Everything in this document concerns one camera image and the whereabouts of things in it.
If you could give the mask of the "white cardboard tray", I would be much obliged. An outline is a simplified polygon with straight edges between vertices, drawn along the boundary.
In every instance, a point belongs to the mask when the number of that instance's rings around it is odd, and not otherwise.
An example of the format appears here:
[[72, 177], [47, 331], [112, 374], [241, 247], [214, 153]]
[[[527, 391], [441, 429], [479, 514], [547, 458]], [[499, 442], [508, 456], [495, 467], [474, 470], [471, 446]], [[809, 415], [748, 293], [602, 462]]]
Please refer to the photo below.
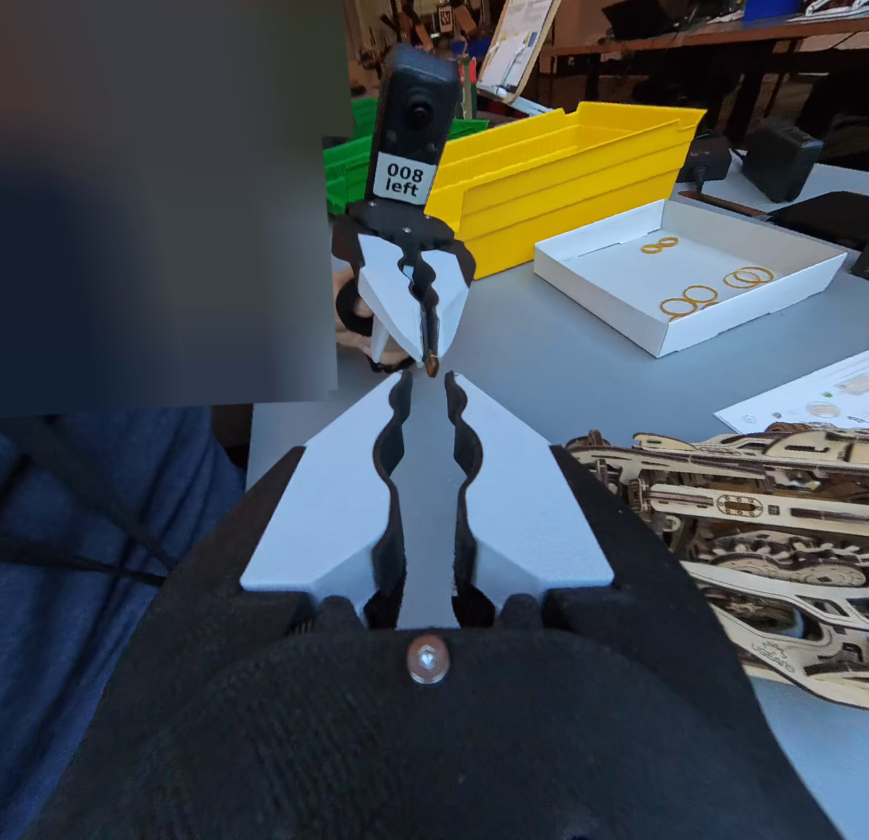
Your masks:
[[[679, 245], [640, 251], [663, 237]], [[535, 245], [535, 274], [655, 357], [697, 346], [824, 291], [846, 249], [710, 207], [660, 200], [550, 237]], [[776, 280], [750, 291], [722, 286], [742, 266]], [[720, 304], [668, 323], [661, 300], [690, 284], [720, 290]]]

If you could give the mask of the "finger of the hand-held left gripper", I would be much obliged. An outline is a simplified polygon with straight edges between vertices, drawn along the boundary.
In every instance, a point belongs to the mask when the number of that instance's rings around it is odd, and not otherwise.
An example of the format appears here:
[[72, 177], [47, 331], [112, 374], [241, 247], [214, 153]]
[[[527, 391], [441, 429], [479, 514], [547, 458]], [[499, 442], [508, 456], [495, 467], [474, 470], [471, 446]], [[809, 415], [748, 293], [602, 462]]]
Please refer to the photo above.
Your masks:
[[472, 255], [467, 248], [429, 249], [420, 260], [422, 362], [429, 351], [440, 361], [462, 319], [472, 283]]
[[412, 282], [402, 272], [400, 247], [373, 235], [360, 234], [358, 241], [363, 256], [357, 291], [373, 312], [371, 357], [381, 357], [392, 338], [397, 346], [423, 366], [424, 336], [420, 302], [413, 295]]

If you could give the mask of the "person's left hand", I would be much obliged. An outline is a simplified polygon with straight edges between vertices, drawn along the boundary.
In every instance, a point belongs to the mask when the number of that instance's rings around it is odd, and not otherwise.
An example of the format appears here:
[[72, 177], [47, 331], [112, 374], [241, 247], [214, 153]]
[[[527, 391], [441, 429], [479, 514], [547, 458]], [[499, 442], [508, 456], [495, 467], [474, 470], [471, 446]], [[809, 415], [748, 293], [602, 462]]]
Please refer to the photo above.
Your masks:
[[416, 365], [415, 359], [401, 348], [392, 336], [387, 337], [384, 350], [379, 360], [374, 360], [371, 354], [372, 338], [348, 331], [344, 328], [335, 330], [336, 343], [344, 348], [357, 350], [365, 357], [369, 367], [376, 374], [394, 374]]

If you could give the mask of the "small black power adapter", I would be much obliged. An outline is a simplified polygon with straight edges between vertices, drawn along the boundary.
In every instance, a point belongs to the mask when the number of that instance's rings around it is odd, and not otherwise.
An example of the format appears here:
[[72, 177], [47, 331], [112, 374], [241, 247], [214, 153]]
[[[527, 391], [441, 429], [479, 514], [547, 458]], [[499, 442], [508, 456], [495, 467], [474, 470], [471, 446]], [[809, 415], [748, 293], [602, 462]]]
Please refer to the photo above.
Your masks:
[[723, 135], [696, 137], [676, 177], [676, 182], [724, 180], [732, 164], [731, 144]]

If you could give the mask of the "open instruction booklet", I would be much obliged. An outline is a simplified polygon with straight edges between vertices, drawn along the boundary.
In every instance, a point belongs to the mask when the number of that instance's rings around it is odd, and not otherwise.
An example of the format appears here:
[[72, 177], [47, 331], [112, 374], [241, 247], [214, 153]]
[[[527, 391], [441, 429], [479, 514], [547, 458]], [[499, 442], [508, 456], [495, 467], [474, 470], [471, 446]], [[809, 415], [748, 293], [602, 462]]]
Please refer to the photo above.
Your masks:
[[761, 432], [775, 422], [868, 428], [868, 352], [848, 357], [714, 413], [735, 432]]

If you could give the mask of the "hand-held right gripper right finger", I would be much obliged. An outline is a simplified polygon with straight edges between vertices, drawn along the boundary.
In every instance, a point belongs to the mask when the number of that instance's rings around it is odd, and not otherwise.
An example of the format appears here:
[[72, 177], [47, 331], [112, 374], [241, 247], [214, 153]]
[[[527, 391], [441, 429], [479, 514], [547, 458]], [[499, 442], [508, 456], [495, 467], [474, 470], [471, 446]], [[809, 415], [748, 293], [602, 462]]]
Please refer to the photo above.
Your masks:
[[452, 607], [488, 628], [506, 603], [561, 589], [609, 587], [611, 564], [552, 446], [463, 375], [444, 378], [453, 457], [464, 479], [454, 532]]

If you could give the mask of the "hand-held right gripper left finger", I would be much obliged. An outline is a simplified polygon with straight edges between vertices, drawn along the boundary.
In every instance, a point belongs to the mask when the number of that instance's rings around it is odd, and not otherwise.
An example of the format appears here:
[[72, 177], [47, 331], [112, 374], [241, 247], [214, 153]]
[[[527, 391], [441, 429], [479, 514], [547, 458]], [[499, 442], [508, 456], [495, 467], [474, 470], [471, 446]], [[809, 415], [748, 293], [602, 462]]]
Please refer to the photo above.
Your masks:
[[413, 376], [388, 376], [292, 453], [288, 484], [240, 587], [347, 599], [372, 629], [394, 629], [407, 562], [392, 473], [404, 455]]

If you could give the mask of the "black flat case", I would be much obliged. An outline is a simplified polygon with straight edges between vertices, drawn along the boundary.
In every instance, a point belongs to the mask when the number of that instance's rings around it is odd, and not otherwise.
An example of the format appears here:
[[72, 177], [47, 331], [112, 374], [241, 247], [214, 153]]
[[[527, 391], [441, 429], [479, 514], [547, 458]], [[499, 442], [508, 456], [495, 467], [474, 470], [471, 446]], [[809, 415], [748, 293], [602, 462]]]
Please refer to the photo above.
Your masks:
[[771, 212], [768, 221], [849, 250], [863, 251], [868, 242], [868, 196], [828, 192]]

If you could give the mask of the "white poster board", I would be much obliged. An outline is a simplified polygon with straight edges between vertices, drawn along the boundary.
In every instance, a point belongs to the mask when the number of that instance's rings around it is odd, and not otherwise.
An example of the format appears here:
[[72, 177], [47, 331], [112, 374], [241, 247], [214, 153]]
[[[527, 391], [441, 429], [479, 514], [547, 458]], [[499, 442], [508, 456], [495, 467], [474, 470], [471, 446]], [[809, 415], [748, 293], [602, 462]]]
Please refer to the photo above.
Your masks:
[[506, 0], [482, 67], [480, 96], [511, 106], [538, 63], [562, 0]]

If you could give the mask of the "thin brown rod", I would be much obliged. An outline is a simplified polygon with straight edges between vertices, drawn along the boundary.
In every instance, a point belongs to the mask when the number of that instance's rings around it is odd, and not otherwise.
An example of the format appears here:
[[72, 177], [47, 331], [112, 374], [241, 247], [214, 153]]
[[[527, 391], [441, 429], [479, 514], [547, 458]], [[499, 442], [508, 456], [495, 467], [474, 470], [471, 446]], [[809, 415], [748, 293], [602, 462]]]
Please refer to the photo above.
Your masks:
[[770, 220], [770, 213], [766, 211], [733, 201], [725, 200], [720, 197], [714, 197], [700, 191], [683, 190], [679, 192], [679, 196], [701, 204], [710, 205], [712, 207], [715, 207], [716, 209], [732, 212], [737, 215], [757, 219], [759, 221], [767, 222]]

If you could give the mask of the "wooden submarine model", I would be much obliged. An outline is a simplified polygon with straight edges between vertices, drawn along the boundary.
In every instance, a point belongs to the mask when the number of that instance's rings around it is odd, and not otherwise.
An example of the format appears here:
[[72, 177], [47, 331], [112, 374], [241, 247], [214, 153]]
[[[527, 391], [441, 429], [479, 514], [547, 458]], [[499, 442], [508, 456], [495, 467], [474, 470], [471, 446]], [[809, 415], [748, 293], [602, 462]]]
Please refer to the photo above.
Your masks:
[[699, 443], [599, 432], [567, 452], [668, 546], [744, 670], [868, 708], [868, 433], [770, 424]]

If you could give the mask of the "black laptop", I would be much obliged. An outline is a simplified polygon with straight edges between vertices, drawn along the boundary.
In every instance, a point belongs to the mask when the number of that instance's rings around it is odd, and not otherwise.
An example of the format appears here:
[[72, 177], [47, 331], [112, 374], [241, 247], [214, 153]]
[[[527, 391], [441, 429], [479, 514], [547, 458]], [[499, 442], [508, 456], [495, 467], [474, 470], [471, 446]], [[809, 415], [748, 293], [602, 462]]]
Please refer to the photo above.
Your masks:
[[656, 38], [677, 30], [676, 21], [659, 0], [619, 1], [604, 6], [602, 15], [609, 22], [615, 41]]

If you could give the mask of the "yellow plastic bin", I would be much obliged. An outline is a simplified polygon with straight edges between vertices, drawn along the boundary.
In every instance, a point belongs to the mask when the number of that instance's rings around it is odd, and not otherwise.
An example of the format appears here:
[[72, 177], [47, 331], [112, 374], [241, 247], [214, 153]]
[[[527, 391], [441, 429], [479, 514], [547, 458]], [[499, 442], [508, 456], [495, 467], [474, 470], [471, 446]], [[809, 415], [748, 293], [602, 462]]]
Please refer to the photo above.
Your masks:
[[550, 237], [668, 199], [705, 110], [581, 102], [448, 141], [426, 213], [482, 279]]

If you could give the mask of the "group of yellow rubber bands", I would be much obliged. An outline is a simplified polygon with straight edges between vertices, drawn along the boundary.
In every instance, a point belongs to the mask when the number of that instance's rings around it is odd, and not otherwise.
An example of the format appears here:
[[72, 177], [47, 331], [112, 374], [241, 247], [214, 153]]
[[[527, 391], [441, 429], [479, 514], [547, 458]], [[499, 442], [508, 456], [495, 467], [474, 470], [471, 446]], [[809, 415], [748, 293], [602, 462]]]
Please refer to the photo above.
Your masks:
[[[663, 237], [656, 242], [640, 247], [640, 251], [649, 256], [656, 256], [665, 250], [679, 245], [679, 237]], [[722, 286], [732, 291], [750, 291], [776, 280], [776, 274], [762, 266], [742, 266], [728, 271], [722, 279]], [[679, 295], [661, 300], [659, 312], [672, 323], [683, 317], [689, 317], [705, 309], [720, 304], [720, 290], [709, 284], [695, 283], [686, 287]]]

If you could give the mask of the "long wooden table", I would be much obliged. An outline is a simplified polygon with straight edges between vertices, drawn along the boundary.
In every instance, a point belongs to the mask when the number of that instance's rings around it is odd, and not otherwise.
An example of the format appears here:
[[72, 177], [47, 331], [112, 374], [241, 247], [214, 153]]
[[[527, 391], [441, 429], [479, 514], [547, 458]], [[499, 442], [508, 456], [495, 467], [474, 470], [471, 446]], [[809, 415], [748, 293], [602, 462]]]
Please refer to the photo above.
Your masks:
[[782, 23], [722, 23], [703, 26], [693, 30], [668, 33], [655, 38], [639, 40], [607, 41], [603, 43], [585, 43], [574, 47], [546, 46], [540, 52], [540, 58], [548, 64], [552, 59], [579, 58], [586, 55], [603, 55], [606, 53], [646, 52], [672, 50], [685, 47], [707, 45], [779, 42], [781, 40], [806, 39], [827, 35], [848, 35], [867, 32], [868, 15], [864, 13], [857, 17], [833, 18], [811, 21]]

